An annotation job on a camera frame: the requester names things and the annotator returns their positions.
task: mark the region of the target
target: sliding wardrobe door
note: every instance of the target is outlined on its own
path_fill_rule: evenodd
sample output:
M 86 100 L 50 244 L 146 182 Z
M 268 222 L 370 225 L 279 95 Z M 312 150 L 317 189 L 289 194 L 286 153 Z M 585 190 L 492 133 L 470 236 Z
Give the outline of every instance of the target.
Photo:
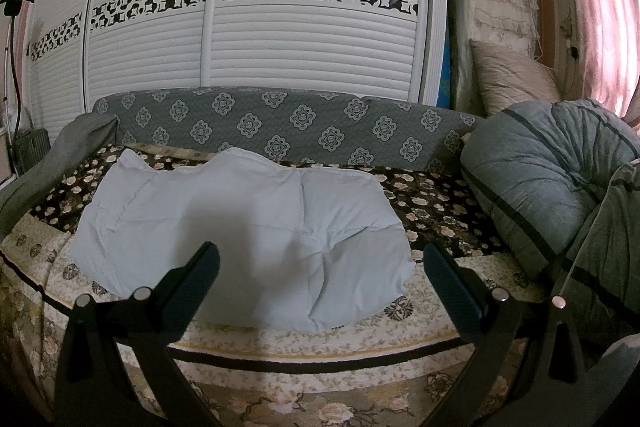
M 215 0 L 210 83 L 407 100 L 417 20 L 418 0 Z
M 123 90 L 200 85 L 205 0 L 92 0 L 84 56 L 88 109 Z
M 83 111 L 79 57 L 86 0 L 36 0 L 29 34 L 33 123 L 60 130 Z

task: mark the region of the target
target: floral blanket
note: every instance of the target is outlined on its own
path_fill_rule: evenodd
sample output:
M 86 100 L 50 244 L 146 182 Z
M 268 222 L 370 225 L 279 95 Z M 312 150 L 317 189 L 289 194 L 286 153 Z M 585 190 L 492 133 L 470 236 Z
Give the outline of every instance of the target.
M 210 157 L 160 146 L 131 148 L 156 169 L 194 166 Z M 87 158 L 0 245 L 2 337 L 20 339 L 50 403 L 75 299 L 82 293 L 97 301 L 116 299 L 84 276 L 68 252 L 82 209 L 123 149 L 108 146 Z M 422 250 L 431 241 L 439 241 L 461 266 L 476 270 L 489 287 L 499 284 L 523 300 L 545 298 L 545 289 L 527 280 L 462 179 L 388 167 L 340 167 L 375 175 L 401 218 L 416 262 L 406 293 L 378 315 L 318 334 L 192 321 L 170 352 L 225 426 L 420 425 L 473 351 L 458 338 L 424 275 Z M 500 405 L 522 347 L 514 343 L 482 413 Z M 132 350 L 119 348 L 141 404 L 162 415 Z

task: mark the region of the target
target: folded comforter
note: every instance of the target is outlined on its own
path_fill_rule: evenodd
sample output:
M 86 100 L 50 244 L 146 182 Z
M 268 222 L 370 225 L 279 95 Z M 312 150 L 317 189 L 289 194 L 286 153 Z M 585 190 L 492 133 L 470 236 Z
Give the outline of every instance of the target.
M 527 275 L 583 336 L 640 330 L 640 140 L 593 100 L 523 102 L 479 124 L 462 172 Z

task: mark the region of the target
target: metal screw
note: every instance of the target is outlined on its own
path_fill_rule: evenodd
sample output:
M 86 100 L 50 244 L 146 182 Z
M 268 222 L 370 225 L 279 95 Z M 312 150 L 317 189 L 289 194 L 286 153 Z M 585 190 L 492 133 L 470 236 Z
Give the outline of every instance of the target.
M 133 292 L 133 298 L 136 301 L 146 301 L 151 296 L 151 289 L 146 286 L 140 286 Z
M 491 296 L 497 301 L 505 302 L 509 298 L 509 292 L 504 288 L 498 287 L 491 291 Z
M 79 296 L 76 299 L 76 304 L 81 308 L 84 308 L 90 302 L 91 302 L 91 295 L 89 295 L 88 293 L 83 293 L 81 296 Z
M 566 301 L 563 297 L 554 295 L 554 297 L 551 299 L 551 304 L 553 304 L 553 306 L 555 306 L 556 308 L 562 309 L 566 306 Z

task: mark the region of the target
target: black cable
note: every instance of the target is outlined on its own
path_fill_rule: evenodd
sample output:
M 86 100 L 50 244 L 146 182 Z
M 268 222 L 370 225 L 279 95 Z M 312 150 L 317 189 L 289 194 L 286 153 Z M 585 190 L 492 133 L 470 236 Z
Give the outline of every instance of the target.
M 11 44 L 9 45 L 9 57 L 11 61 L 11 72 L 14 75 L 15 98 L 17 99 L 17 102 L 18 102 L 18 117 L 15 121 L 14 139 L 11 142 L 12 152 L 15 153 L 15 139 L 18 137 L 18 128 L 20 127 L 20 115 L 22 113 L 22 99 L 20 98 L 20 87 L 18 86 L 18 75 L 15 72 L 14 27 L 15 27 L 15 16 L 12 16 L 10 33 L 9 33 L 9 38 L 11 40 Z

